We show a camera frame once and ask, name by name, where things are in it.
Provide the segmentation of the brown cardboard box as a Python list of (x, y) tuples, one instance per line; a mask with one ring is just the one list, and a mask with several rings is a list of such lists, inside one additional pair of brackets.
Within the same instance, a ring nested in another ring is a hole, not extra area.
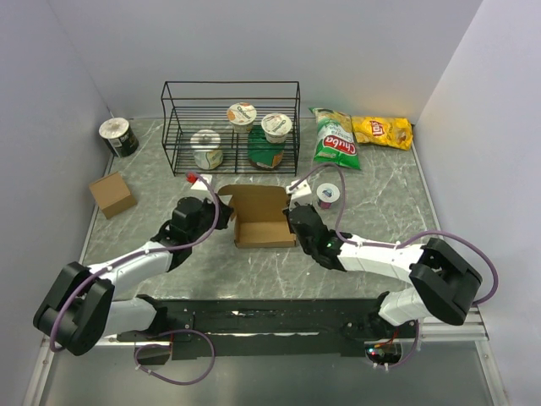
[(291, 248), (297, 243), (284, 210), (289, 196), (282, 186), (228, 184), (218, 195), (233, 209), (234, 244), (239, 249)]

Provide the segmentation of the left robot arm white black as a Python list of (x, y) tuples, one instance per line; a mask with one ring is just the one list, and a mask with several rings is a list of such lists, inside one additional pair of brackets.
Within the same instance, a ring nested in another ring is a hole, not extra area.
[(186, 197), (171, 217), (140, 248), (90, 266), (63, 267), (36, 311), (33, 325), (50, 338), (52, 352), (79, 356), (105, 336), (140, 332), (162, 337), (169, 328), (167, 307), (148, 295), (120, 300), (118, 295), (182, 265), (195, 245), (227, 228), (233, 209), (221, 200)]

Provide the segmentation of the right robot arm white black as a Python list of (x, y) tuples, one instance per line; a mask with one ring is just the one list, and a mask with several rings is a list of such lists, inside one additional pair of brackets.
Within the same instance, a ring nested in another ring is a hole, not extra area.
[(390, 336), (407, 321), (433, 316), (452, 326), (464, 323), (482, 277), (443, 239), (424, 244), (384, 244), (345, 233), (339, 239), (312, 205), (287, 211), (288, 225), (303, 252), (326, 269), (368, 272), (407, 284), (383, 293), (369, 319), (371, 331)]

